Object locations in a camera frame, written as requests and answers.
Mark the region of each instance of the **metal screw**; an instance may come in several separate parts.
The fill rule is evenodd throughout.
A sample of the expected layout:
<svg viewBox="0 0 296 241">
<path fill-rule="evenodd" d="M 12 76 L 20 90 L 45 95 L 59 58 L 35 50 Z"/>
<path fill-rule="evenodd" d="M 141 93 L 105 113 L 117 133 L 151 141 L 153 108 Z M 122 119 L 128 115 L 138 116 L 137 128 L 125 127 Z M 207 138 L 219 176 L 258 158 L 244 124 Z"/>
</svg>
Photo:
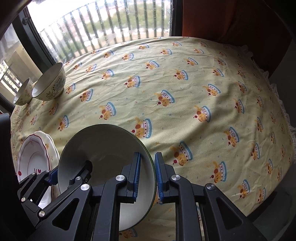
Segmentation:
<svg viewBox="0 0 296 241">
<path fill-rule="evenodd" d="M 207 187 L 207 189 L 209 189 L 209 190 L 214 190 L 214 189 L 215 189 L 215 185 L 212 184 L 212 183 L 208 183 L 208 184 L 206 185 L 206 187 Z"/>
<path fill-rule="evenodd" d="M 174 180 L 174 181 L 179 181 L 180 179 L 181 179 L 181 177 L 179 176 L 179 175 L 172 175 L 172 179 Z"/>
<path fill-rule="evenodd" d="M 44 217 L 44 215 L 45 215 L 45 212 L 44 211 L 40 211 L 39 212 L 39 217 Z"/>
<path fill-rule="evenodd" d="M 81 187 L 80 187 L 80 189 L 81 189 L 82 191 L 86 191 L 86 190 L 89 189 L 89 185 L 88 185 L 88 184 L 82 184 Z"/>
<path fill-rule="evenodd" d="M 117 181 L 123 181 L 126 177 L 124 175 L 118 175 L 116 176 Z"/>
</svg>

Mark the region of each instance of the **yellow tablecloth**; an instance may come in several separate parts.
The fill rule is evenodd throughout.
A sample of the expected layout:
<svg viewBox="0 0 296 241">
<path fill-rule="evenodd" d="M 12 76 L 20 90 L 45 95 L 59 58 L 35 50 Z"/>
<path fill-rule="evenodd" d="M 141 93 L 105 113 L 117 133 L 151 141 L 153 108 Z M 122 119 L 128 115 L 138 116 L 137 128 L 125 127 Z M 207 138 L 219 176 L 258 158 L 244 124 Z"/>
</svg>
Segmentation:
<svg viewBox="0 0 296 241">
<path fill-rule="evenodd" d="M 116 124 L 140 138 L 153 158 L 162 152 L 192 183 L 215 183 L 246 215 L 290 166 L 291 133 L 277 98 L 237 47 L 196 38 L 141 39 L 87 53 L 65 70 L 65 91 L 57 99 L 16 106 L 15 165 L 34 131 L 50 134 L 61 154 L 79 130 Z M 156 197 L 147 217 L 121 233 L 136 236 L 175 239 L 174 205 Z"/>
</svg>

